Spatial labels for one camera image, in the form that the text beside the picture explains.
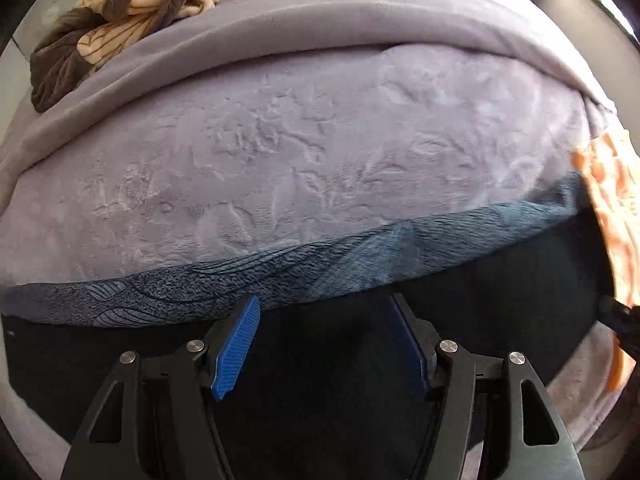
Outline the black pants with patterned trim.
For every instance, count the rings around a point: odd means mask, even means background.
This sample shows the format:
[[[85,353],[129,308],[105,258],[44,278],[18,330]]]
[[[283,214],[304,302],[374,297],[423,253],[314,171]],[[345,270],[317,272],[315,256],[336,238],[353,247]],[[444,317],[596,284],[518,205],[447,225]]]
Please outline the black pants with patterned trim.
[[[439,334],[413,388],[388,298]],[[262,316],[234,388],[209,339]],[[613,295],[572,172],[531,200],[124,278],[6,289],[12,386],[70,442],[66,479],[579,479],[547,385]]]

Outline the orange cream cloth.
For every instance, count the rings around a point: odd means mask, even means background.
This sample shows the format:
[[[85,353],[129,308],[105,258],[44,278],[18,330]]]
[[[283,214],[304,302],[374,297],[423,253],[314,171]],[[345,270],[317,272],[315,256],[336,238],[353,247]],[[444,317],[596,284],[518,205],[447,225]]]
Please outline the orange cream cloth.
[[[614,299],[639,312],[639,155],[626,129],[608,130],[573,155],[596,213]]]

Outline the lilac embossed bed blanket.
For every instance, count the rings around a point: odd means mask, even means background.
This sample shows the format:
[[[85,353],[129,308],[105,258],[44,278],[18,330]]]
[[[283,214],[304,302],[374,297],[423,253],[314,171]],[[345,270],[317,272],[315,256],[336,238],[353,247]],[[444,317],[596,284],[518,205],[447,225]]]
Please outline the lilac embossed bed blanket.
[[[220,0],[50,110],[21,102],[1,145],[1,295],[531,200],[620,129],[529,0]],[[66,479],[70,442],[12,386],[1,327],[2,477]],[[578,460],[631,349],[597,320],[547,385]]]

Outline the brown striped plush blanket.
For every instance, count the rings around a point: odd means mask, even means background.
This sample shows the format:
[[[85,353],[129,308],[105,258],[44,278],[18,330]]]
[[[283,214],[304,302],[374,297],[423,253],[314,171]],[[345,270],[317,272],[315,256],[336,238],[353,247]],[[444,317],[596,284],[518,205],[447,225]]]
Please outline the brown striped plush blanket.
[[[32,106],[39,114],[50,110],[123,50],[219,1],[79,0],[30,56]]]

